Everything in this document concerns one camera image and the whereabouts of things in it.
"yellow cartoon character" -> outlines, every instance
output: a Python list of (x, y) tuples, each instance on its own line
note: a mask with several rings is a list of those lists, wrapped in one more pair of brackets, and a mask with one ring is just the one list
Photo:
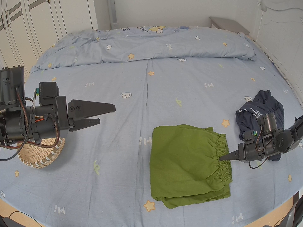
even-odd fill
[(155, 27), (150, 28), (149, 30), (157, 32), (159, 34), (159, 33), (163, 32), (164, 28), (165, 28), (165, 26), (155, 26)]

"woven basket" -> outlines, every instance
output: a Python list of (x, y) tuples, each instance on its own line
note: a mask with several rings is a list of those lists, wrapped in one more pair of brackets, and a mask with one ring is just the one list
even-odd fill
[[(55, 138), (43, 139), (42, 144), (51, 145)], [(65, 143), (65, 138), (59, 139), (58, 144), (53, 148), (41, 148), (25, 144), (20, 150), (18, 157), (26, 165), (34, 168), (44, 168), (51, 164), (60, 154)]]

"bedside table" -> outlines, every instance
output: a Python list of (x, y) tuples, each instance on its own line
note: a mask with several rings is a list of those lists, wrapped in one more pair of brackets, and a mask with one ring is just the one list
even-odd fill
[(240, 25), (238, 22), (221, 17), (209, 17), (211, 20), (211, 27), (229, 30), (231, 32), (244, 33), (245, 35), (249, 35), (249, 31)]

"green shorts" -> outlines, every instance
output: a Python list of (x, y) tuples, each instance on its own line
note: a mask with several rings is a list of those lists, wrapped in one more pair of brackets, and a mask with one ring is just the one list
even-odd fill
[(189, 125), (154, 128), (150, 157), (151, 196), (173, 209), (230, 196), (225, 134)]

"bed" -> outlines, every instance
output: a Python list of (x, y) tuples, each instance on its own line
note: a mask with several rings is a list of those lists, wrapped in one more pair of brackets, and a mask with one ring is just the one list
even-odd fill
[(303, 186), (300, 146), (258, 169), (232, 161), (229, 198), (169, 210), (151, 197), (155, 127), (214, 127), (232, 152), (242, 142), (235, 112), (260, 90), (283, 104), (285, 128), (303, 114), (290, 82), (243, 34), (185, 26), (70, 34), (33, 67), (26, 96), (42, 81), (56, 81), (67, 101), (116, 106), (100, 125), (69, 133), (51, 165), (34, 169), (17, 157), (1, 164), (4, 201), (46, 226), (242, 227)]

